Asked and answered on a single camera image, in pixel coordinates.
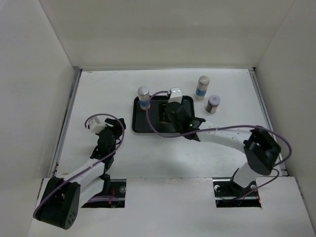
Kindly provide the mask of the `blue label bottle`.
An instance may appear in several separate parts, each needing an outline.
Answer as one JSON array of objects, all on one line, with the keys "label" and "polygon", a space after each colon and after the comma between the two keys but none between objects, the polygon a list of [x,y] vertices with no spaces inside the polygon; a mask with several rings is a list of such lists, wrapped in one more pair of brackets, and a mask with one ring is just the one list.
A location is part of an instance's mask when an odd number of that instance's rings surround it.
[{"label": "blue label bottle", "polygon": [[207,76],[201,76],[198,79],[195,98],[197,100],[203,100],[205,98],[208,86],[209,86],[210,78]]},{"label": "blue label bottle", "polygon": [[146,111],[150,108],[150,91],[147,86],[141,86],[138,88],[138,99],[142,110]]}]

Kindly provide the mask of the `dark spice jar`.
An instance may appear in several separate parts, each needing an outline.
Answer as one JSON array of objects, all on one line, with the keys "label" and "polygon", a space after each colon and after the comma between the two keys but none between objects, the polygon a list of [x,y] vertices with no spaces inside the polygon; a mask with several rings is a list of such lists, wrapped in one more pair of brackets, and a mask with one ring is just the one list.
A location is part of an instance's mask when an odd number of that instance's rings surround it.
[{"label": "dark spice jar", "polygon": [[205,107],[205,110],[210,114],[215,113],[218,106],[220,105],[220,102],[221,102],[221,99],[218,95],[211,95],[208,98],[208,102],[207,102],[207,105]]}]

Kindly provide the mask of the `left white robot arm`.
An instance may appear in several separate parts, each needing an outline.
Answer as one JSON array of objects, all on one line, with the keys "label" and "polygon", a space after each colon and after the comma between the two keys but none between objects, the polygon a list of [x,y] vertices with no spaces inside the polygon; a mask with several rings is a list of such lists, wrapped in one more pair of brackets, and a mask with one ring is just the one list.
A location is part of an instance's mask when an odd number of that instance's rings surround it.
[{"label": "left white robot arm", "polygon": [[101,123],[98,117],[89,117],[84,124],[98,136],[90,158],[76,171],[48,180],[34,219],[67,230],[85,205],[114,207],[123,203],[125,187],[112,184],[107,171],[122,144],[126,125],[123,118],[108,115]]}]

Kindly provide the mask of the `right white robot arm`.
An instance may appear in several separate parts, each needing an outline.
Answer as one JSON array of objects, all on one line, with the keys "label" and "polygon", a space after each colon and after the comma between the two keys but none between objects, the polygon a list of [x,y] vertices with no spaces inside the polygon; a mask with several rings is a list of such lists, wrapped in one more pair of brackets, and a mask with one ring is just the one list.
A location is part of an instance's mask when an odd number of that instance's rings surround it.
[{"label": "right white robot arm", "polygon": [[230,192],[240,198],[257,177],[271,174],[281,148],[263,127],[220,129],[210,121],[190,116],[178,102],[166,103],[162,109],[163,118],[186,139],[223,145],[245,154],[246,163],[234,172],[227,187],[217,189],[218,193]]}]

